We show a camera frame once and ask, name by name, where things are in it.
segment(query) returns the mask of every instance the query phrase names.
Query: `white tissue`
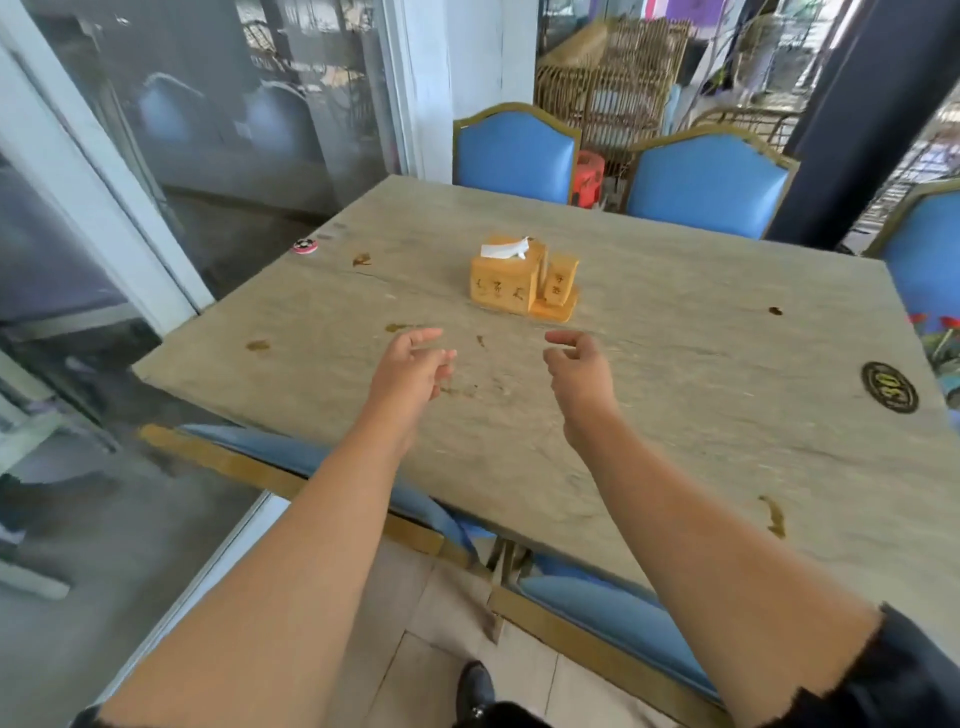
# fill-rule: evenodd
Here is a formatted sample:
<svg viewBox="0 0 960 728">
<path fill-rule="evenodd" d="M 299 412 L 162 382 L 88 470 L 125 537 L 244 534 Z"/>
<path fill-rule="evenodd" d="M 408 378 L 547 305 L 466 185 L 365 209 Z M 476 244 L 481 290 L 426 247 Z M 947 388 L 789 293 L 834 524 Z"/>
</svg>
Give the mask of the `white tissue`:
<svg viewBox="0 0 960 728">
<path fill-rule="evenodd" d="M 516 243 L 511 243 L 509 245 L 481 245 L 480 256 L 498 258 L 516 256 L 520 260 L 526 260 L 528 250 L 530 250 L 530 238 L 525 237 L 522 240 L 517 240 Z"/>
</svg>

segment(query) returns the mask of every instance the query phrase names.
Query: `round black sticker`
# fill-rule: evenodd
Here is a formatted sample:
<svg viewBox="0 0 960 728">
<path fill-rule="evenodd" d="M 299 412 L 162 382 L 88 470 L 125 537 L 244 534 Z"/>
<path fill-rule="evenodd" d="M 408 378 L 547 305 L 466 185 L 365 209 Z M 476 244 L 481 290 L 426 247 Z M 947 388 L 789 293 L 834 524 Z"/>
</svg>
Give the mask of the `round black sticker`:
<svg viewBox="0 0 960 728">
<path fill-rule="evenodd" d="M 860 371 L 860 378 L 870 396 L 887 409 L 908 415 L 920 406 L 913 384 L 889 364 L 868 361 Z"/>
</svg>

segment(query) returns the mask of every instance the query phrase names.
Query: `table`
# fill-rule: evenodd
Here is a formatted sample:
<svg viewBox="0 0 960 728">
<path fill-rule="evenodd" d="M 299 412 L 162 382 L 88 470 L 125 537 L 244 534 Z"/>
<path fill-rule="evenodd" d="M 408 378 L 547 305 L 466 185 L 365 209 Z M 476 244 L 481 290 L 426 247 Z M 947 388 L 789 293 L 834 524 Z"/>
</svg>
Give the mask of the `table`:
<svg viewBox="0 0 960 728">
<path fill-rule="evenodd" d="M 487 235 L 581 258 L 570 326 L 610 357 L 629 421 L 760 526 L 960 644 L 960 441 L 879 261 L 390 177 L 135 367 L 241 424 L 317 443 L 347 431 L 392 325 L 459 350 L 402 473 L 522 542 L 644 581 L 576 454 L 540 359 L 549 326 L 468 300 Z M 368 255 L 367 264 L 354 264 Z M 920 396 L 885 409 L 860 370 Z"/>
</svg>

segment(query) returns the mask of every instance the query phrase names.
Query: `wooden tissue box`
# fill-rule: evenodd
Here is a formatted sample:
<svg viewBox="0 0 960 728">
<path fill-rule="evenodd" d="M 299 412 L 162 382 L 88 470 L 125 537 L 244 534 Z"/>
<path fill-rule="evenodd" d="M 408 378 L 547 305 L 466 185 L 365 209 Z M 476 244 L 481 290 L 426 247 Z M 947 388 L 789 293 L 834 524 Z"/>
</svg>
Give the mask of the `wooden tissue box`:
<svg viewBox="0 0 960 728">
<path fill-rule="evenodd" d="M 487 244 L 516 242 L 510 235 L 492 235 Z M 555 255 L 547 265 L 546 246 L 536 238 L 528 238 L 528 243 L 525 259 L 475 256 L 470 261 L 470 299 L 487 308 L 566 322 L 579 297 L 573 277 L 580 261 Z"/>
</svg>

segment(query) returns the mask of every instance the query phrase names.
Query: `chair backrest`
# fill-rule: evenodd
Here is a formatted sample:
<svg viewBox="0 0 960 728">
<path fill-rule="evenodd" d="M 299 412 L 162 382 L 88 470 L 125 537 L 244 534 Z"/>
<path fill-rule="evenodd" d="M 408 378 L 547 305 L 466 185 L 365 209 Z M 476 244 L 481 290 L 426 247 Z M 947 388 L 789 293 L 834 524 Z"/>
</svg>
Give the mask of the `chair backrest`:
<svg viewBox="0 0 960 728">
<path fill-rule="evenodd" d="M 566 205 L 579 152 L 579 130 L 529 104 L 499 104 L 453 122 L 453 183 Z"/>
<path fill-rule="evenodd" d="M 755 134 L 702 126 L 640 142 L 621 211 L 690 228 L 763 237 L 800 164 Z"/>
<path fill-rule="evenodd" d="M 917 185 L 864 255 L 886 262 L 908 313 L 960 317 L 960 180 Z"/>
</svg>

